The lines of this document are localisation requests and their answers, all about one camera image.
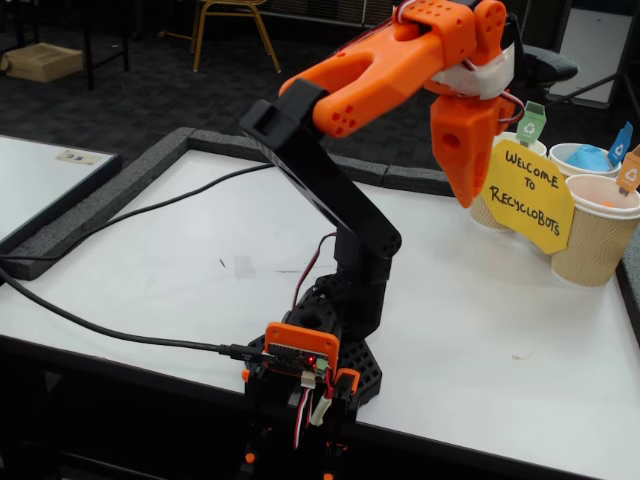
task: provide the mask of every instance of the robotic arm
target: robotic arm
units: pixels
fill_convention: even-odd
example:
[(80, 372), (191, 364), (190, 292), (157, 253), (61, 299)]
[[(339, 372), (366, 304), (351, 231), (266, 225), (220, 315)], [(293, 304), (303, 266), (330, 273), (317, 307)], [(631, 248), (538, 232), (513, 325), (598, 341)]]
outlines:
[[(500, 45), (506, 17), (496, 0), (406, 0), (389, 22), (287, 81), (275, 102), (257, 102), (240, 122), (336, 227), (337, 272), (318, 278), (282, 322), (252, 342), (268, 361), (248, 361), (243, 373), (258, 410), (286, 405), (297, 412), (296, 447), (305, 408), (312, 426), (326, 412), (335, 433), (379, 392), (382, 372), (365, 338), (379, 326), (402, 243), (318, 140), (352, 134), (420, 88), (439, 93), (431, 108), (434, 153), (459, 202), (470, 206), (487, 175), (494, 136), (518, 119), (514, 97), (504, 91), (513, 78), (512, 54)], [(247, 451), (257, 453), (268, 431), (260, 427)], [(243, 472), (255, 466), (245, 462)]]
[[(389, 22), (291, 78), (280, 94), (299, 79), (326, 90), (313, 108), (313, 126), (336, 138), (356, 132), (420, 88), (440, 94), (431, 107), (433, 151), (466, 208), (482, 189), (493, 137), (506, 129), (504, 119), (514, 111), (500, 95), (513, 78), (513, 63), (504, 61), (501, 48), (506, 19), (497, 0), (407, 0)], [(439, 77), (459, 84), (462, 64), (473, 70), (466, 74), (471, 83), (494, 89), (502, 83), (493, 98), (481, 99), (477, 89), (481, 95), (468, 96), (433, 80), (445, 72)]]

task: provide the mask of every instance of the cardboard box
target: cardboard box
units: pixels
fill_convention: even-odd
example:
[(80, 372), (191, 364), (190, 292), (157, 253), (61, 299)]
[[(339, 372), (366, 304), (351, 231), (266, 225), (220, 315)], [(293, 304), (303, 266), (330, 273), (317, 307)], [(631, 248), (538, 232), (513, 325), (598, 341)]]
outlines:
[(82, 51), (38, 43), (5, 53), (0, 71), (15, 78), (48, 83), (82, 70)]

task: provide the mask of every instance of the wire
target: wire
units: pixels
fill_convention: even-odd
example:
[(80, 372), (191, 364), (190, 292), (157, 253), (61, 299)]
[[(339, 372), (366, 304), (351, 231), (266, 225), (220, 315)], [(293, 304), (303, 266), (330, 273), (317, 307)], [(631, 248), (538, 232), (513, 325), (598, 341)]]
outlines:
[(335, 237), (335, 236), (336, 236), (335, 232), (334, 233), (330, 233), (330, 234), (325, 235), (324, 237), (322, 237), (322, 240), (320, 240), (320, 244), (318, 244), (318, 248), (316, 249), (316, 253), (313, 254), (313, 257), (311, 257), (311, 261), (309, 262), (309, 265), (307, 265), (307, 268), (305, 269), (305, 271), (302, 272), (302, 276), (300, 277), (300, 280), (298, 281), (298, 285), (296, 286), (296, 292), (293, 294), (293, 306), (291, 308), (295, 308), (296, 305), (298, 304), (298, 294), (300, 293), (300, 287), (302, 287), (302, 283), (305, 281), (305, 279), (307, 278), (307, 275), (309, 275), (309, 272), (311, 271), (313, 266), (318, 261), (318, 257), (320, 256), (320, 249), (322, 248), (322, 244), (324, 243), (324, 241), (327, 238)]
[(382, 30), (383, 28), (388, 27), (391, 24), (391, 22), (394, 21), (394, 20), (397, 20), (398, 22), (402, 23), (402, 21), (401, 21), (402, 20), (402, 13), (404, 12), (405, 7), (407, 7), (411, 3), (414, 3), (415, 1), (416, 0), (405, 0), (397, 8), (394, 7), (393, 8), (393, 13), (391, 14), (391, 17), (389, 17), (386, 20), (382, 21), (381, 23), (379, 23), (375, 27), (373, 27), (373, 28), (361, 33), (357, 37), (349, 40), (347, 43), (341, 45), (340, 47), (338, 47), (338, 49), (335, 52), (333, 52), (332, 55), (335, 55), (336, 53), (340, 53), (345, 48), (350, 47), (351, 45), (355, 45), (356, 43), (360, 43), (364, 39), (369, 38), (371, 35), (373, 35), (374, 33), (378, 32), (379, 30)]
[[(94, 233), (97, 233), (101, 230), (104, 230), (107, 227), (110, 227), (111, 225), (114, 225), (118, 222), (121, 222), (122, 220), (126, 220), (127, 218), (131, 218), (135, 215), (140, 215), (141, 213), (145, 213), (145, 212), (150, 212), (152, 210), (156, 210), (158, 208), (162, 208), (162, 207), (166, 207), (167, 205), (171, 205), (173, 203), (177, 203), (181, 200), (184, 200), (186, 198), (192, 197), (194, 195), (197, 195), (199, 193), (202, 193), (208, 189), (210, 189), (211, 187), (214, 187), (215, 185), (218, 185), (219, 183), (224, 182), (225, 180), (228, 180), (230, 178), (233, 177), (237, 177), (239, 175), (243, 175), (245, 173), (251, 173), (251, 172), (256, 172), (259, 170), (265, 170), (267, 168), (271, 168), (273, 167), (272, 164), (266, 164), (266, 165), (259, 165), (257, 167), (251, 167), (251, 168), (246, 168), (244, 170), (238, 170), (237, 172), (232, 172), (228, 175), (224, 175), (216, 180), (214, 180), (213, 182), (208, 183), (207, 185), (204, 185), (200, 188), (197, 188), (196, 190), (193, 190), (191, 192), (185, 193), (183, 195), (179, 195), (177, 197), (174, 197), (170, 200), (166, 200), (164, 202), (161, 203), (157, 203), (155, 205), (151, 205), (149, 207), (145, 207), (145, 208), (141, 208), (139, 210), (134, 210), (133, 212), (127, 213), (126, 215), (122, 215), (120, 217), (114, 218), (113, 220), (111, 220), (110, 222), (105, 223), (104, 225), (95, 228), (93, 230), (90, 230), (89, 232), (85, 233), (84, 235), (82, 235), (78, 240), (76, 240), (75, 243), (73, 243), (70, 247), (68, 247), (63, 253), (59, 254), (59, 255), (53, 255), (53, 256), (49, 256), (49, 257), (37, 257), (37, 256), (27, 256), (27, 255), (16, 255), (16, 256), (11, 256), (11, 255), (0, 255), (0, 260), (43, 260), (43, 261), (55, 261), (55, 260), (59, 260), (61, 258), (63, 258), (65, 255), (67, 255), (69, 252), (71, 252), (73, 249), (75, 249), (82, 241), (84, 241), (86, 238), (90, 237), (91, 235), (93, 235)], [(212, 345), (209, 343), (199, 343), (199, 342), (188, 342), (188, 341), (184, 341), (184, 340), (169, 340), (169, 339), (164, 339), (164, 338), (155, 338), (155, 337), (144, 337), (144, 336), (140, 336), (140, 335), (131, 335), (128, 333), (123, 333), (123, 332), (118, 332), (116, 330), (111, 330), (109, 328), (106, 327), (101, 327), (100, 325), (96, 325), (95, 323), (91, 323), (88, 320), (85, 320), (77, 315), (74, 315), (71, 312), (68, 312), (60, 307), (58, 307), (57, 305), (54, 305), (50, 302), (48, 302), (47, 300), (39, 297), (38, 295), (36, 295), (35, 293), (33, 293), (31, 290), (25, 288), (21, 283), (19, 283), (17, 280), (15, 280), (11, 275), (9, 275), (4, 269), (0, 268), (0, 279), (4, 280), (7, 285), (9, 285), (11, 288), (13, 288), (14, 290), (16, 290), (19, 294), (23, 295), (24, 297), (26, 297), (27, 299), (31, 300), (32, 302), (40, 305), (42, 308), (49, 310), (52, 313), (55, 313), (56, 315), (61, 316), (62, 318), (65, 318), (67, 320), (69, 320), (70, 322), (75, 323), (76, 325), (79, 325), (81, 327), (84, 327), (88, 330), (91, 330), (93, 332), (99, 333), (101, 335), (106, 335), (108, 337), (112, 337), (112, 338), (117, 338), (119, 340), (125, 340), (128, 342), (135, 342), (135, 343), (144, 343), (144, 344), (149, 344), (149, 345), (162, 345), (162, 346), (167, 346), (167, 347), (181, 347), (181, 348), (189, 348), (189, 349), (193, 349), (193, 350), (206, 350), (206, 351), (210, 351), (210, 352), (218, 352), (224, 355), (230, 355), (230, 350), (229, 347), (227, 347), (226, 345)]]
[(370, 28), (369, 30), (366, 30), (364, 32), (362, 32), (360, 35), (358, 35), (355, 38), (352, 38), (351, 40), (349, 40), (347, 43), (342, 44), (341, 46), (338, 47), (338, 49), (336, 51), (334, 51), (331, 55), (335, 55), (336, 53), (340, 53), (342, 50), (344, 50), (347, 47), (350, 47), (351, 45), (355, 45), (356, 43), (360, 43), (361, 41), (363, 41), (365, 38), (369, 38), (371, 35), (373, 35), (374, 33), (376, 33), (379, 30), (382, 30), (383, 28), (387, 27), (389, 24), (391, 24), (391, 18), (387, 18), (386, 20), (384, 20), (383, 22), (379, 23), (378, 25), (376, 25), (373, 28)]
[(325, 397), (331, 400), (333, 398), (333, 385), (331, 384), (331, 367), (327, 367), (327, 372), (324, 376), (324, 382), (327, 384), (327, 392)]
[(300, 444), (300, 425), (302, 424), (302, 412), (304, 412), (304, 406), (307, 404), (307, 398), (309, 397), (309, 389), (305, 388), (302, 396), (300, 397), (300, 403), (298, 404), (298, 415), (296, 417), (296, 428), (293, 437), (293, 449), (297, 450)]
[(402, 23), (402, 15), (404, 14), (405, 9), (415, 3), (416, 0), (406, 0), (405, 2), (401, 3), (400, 6), (398, 7), (397, 10), (394, 11), (394, 13), (396, 14), (396, 19), (398, 20), (398, 23)]
[(520, 107), (520, 111), (518, 112), (517, 115), (514, 115), (511, 118), (501, 118), (500, 120), (498, 120), (500, 123), (515, 123), (517, 121), (519, 121), (523, 116), (524, 116), (524, 103), (522, 102), (522, 100), (520, 100), (518, 97), (516, 97), (515, 95), (511, 95), (509, 92), (504, 91), (500, 94), (500, 96), (506, 100), (509, 100), (512, 103), (515, 103), (517, 106)]
[(160, 202), (160, 203), (156, 203), (154, 205), (150, 205), (148, 207), (144, 207), (144, 208), (140, 208), (138, 210), (134, 210), (133, 212), (129, 212), (125, 215), (121, 215), (119, 217), (116, 217), (110, 221), (108, 221), (107, 223), (96, 227), (92, 230), (89, 230), (88, 232), (84, 233), (83, 235), (80, 236), (80, 238), (78, 238), (74, 243), (72, 243), (69, 247), (67, 247), (62, 253), (59, 253), (57, 255), (49, 255), (49, 256), (37, 256), (37, 255), (0, 255), (0, 261), (7, 261), (7, 260), (32, 260), (32, 261), (43, 261), (43, 262), (55, 262), (57, 260), (60, 260), (62, 258), (64, 258), (65, 256), (67, 256), (69, 253), (71, 253), (73, 250), (75, 250), (75, 248), (80, 245), (82, 242), (84, 242), (87, 238), (89, 238), (90, 236), (104, 230), (105, 228), (108, 228), (112, 225), (115, 225), (116, 223), (119, 223), (123, 220), (126, 220), (127, 218), (131, 218), (134, 217), (136, 215), (140, 215), (142, 213), (147, 213), (147, 212), (151, 212), (152, 210), (157, 210), (158, 208), (162, 208), (162, 207), (166, 207), (168, 205), (173, 205), (174, 203), (178, 203), (182, 200), (185, 200), (187, 198), (193, 197), (195, 195), (198, 195), (202, 192), (205, 192), (207, 190), (209, 190), (212, 187), (215, 187), (216, 185), (224, 182), (225, 180), (229, 180), (230, 178), (234, 178), (234, 177), (238, 177), (240, 175), (244, 175), (245, 173), (251, 173), (251, 172), (257, 172), (260, 170), (265, 170), (267, 168), (271, 168), (273, 167), (273, 164), (268, 163), (265, 165), (258, 165), (256, 167), (251, 167), (251, 168), (245, 168), (244, 170), (238, 170), (237, 172), (232, 172), (229, 173), (227, 175), (224, 175), (220, 178), (215, 179), (214, 181), (207, 183), (206, 185), (203, 185), (200, 188), (196, 188), (195, 190), (192, 190), (191, 192), (187, 192), (184, 193), (182, 195), (178, 195), (177, 197), (171, 198), (169, 200), (165, 200), (164, 202)]
[[(476, 67), (471, 60), (467, 59), (464, 60), (462, 62), (462, 64), (467, 68), (467, 70), (470, 70), (472, 72), (476, 72), (478, 71), (478, 67)], [(503, 91), (500, 96), (502, 98), (504, 98), (505, 100), (510, 101), (511, 103), (515, 103), (517, 106), (520, 107), (520, 111), (518, 112), (517, 115), (514, 115), (513, 117), (510, 118), (501, 118), (498, 120), (498, 122), (500, 123), (515, 123), (518, 120), (520, 120), (523, 115), (524, 115), (524, 103), (522, 102), (522, 100), (520, 100), (518, 97), (516, 97), (515, 95), (511, 95), (509, 92), (507, 92), (506, 90)]]
[(193, 350), (206, 350), (209, 352), (221, 352), (223, 346), (222, 345), (211, 345), (208, 343), (197, 343), (197, 342), (187, 342), (183, 340), (168, 340), (164, 338), (154, 338), (154, 337), (143, 337), (139, 335), (131, 335), (128, 333), (118, 332), (116, 330), (111, 330), (109, 328), (101, 327), (96, 325), (95, 323), (91, 323), (83, 318), (74, 315), (73, 313), (67, 312), (62, 308), (54, 305), (45, 299), (39, 297), (31, 290), (23, 287), (17, 280), (15, 280), (11, 275), (9, 275), (6, 271), (0, 268), (0, 279), (4, 280), (7, 285), (16, 290), (19, 294), (25, 296), (29, 300), (34, 303), (37, 303), (42, 308), (49, 310), (50, 312), (55, 313), (56, 315), (60, 315), (62, 318), (66, 318), (67, 320), (75, 323), (76, 325), (80, 325), (88, 330), (99, 333), (101, 335), (106, 335), (107, 337), (117, 338), (119, 340), (126, 340), (128, 342), (136, 342), (136, 343), (146, 343), (149, 345), (164, 345), (166, 347), (182, 347), (182, 348), (190, 348)]
[(307, 408), (307, 425), (305, 428), (309, 428), (309, 423), (311, 423), (311, 409), (313, 408), (313, 393), (309, 392), (311, 397), (309, 398), (309, 407)]

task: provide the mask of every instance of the paper label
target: paper label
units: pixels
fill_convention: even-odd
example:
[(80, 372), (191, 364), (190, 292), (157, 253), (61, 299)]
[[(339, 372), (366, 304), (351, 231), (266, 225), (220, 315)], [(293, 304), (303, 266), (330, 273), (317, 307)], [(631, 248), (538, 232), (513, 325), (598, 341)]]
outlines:
[(95, 155), (78, 150), (65, 150), (56, 157), (63, 162), (79, 163), (81, 165), (93, 165), (102, 160), (102, 155)]
[(575, 202), (553, 163), (509, 140), (496, 145), (482, 190), (501, 224), (547, 254), (567, 248)]
[(527, 102), (522, 120), (518, 123), (516, 139), (529, 145), (536, 143), (546, 122), (544, 107), (538, 103)]
[(640, 185), (640, 146), (627, 153), (617, 183), (627, 192), (633, 192)]
[(611, 165), (614, 167), (617, 166), (627, 154), (627, 150), (629, 150), (629, 145), (631, 144), (631, 135), (633, 135), (633, 126), (627, 122), (625, 127), (620, 130), (618, 138), (616, 138), (611, 150), (609, 150), (607, 154), (607, 158), (609, 158)]

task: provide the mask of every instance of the yellow sign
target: yellow sign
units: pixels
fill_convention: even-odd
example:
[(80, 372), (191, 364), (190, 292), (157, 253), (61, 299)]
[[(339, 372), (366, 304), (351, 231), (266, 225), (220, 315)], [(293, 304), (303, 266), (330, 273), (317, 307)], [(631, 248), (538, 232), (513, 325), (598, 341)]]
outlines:
[(495, 219), (544, 253), (567, 248), (575, 202), (553, 163), (503, 140), (493, 148), (482, 197)]

